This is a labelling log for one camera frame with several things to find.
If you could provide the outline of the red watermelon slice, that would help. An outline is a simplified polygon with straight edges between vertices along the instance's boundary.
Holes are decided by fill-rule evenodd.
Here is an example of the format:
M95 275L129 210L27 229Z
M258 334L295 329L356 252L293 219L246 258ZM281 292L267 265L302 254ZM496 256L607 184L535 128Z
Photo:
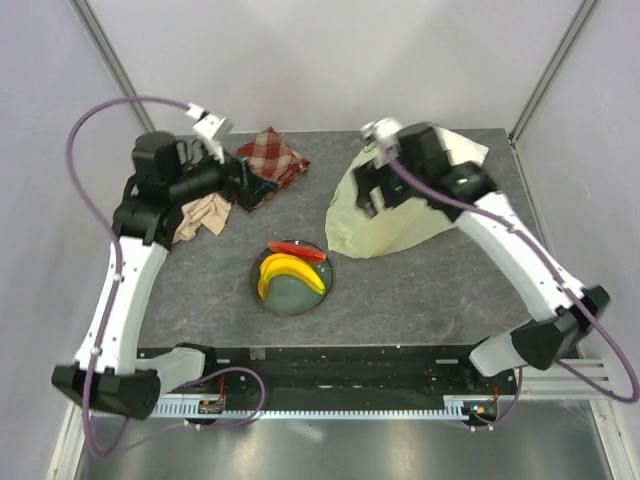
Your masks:
M316 247L302 245L300 243L269 242L268 248L273 253L292 255L306 261L310 265L321 264L327 258L326 254L322 250Z

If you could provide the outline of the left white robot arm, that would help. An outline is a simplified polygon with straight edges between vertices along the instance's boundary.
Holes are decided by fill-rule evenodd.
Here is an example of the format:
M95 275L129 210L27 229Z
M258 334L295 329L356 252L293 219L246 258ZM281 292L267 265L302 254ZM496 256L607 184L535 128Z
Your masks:
M168 132L139 137L131 152L134 173L108 222L114 241L99 303L72 363L57 365L52 385L93 411L144 420L158 399L184 384L208 393L219 382L212 347L181 343L150 359L138 356L150 293L183 220L183 205L220 194L245 211L274 192L248 160L203 144L202 157L183 162L182 140Z

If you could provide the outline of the pale green plastic bag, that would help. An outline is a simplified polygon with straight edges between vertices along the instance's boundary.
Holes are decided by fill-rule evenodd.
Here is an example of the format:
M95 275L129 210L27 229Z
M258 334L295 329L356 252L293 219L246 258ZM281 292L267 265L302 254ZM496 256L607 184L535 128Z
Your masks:
M421 199L410 198L394 209L384 207L382 194L372 192L378 214L369 218L356 205L353 170L376 157L366 145L352 160L329 204L325 234L331 251L353 259L369 259L410 249L449 230L453 224Z

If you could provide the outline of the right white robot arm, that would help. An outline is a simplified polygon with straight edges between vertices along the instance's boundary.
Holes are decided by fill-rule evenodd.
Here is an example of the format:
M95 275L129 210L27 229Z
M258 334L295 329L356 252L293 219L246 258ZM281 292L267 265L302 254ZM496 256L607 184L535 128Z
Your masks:
M546 370L592 330L610 297L585 287L549 255L514 212L481 158L447 146L444 132L422 122L407 127L392 118L361 129L373 158L353 169L356 206L368 217L379 210L371 193L394 209L415 198L441 212L489 256L524 302L529 321L477 343L458 381L477 394L494 376L516 367Z

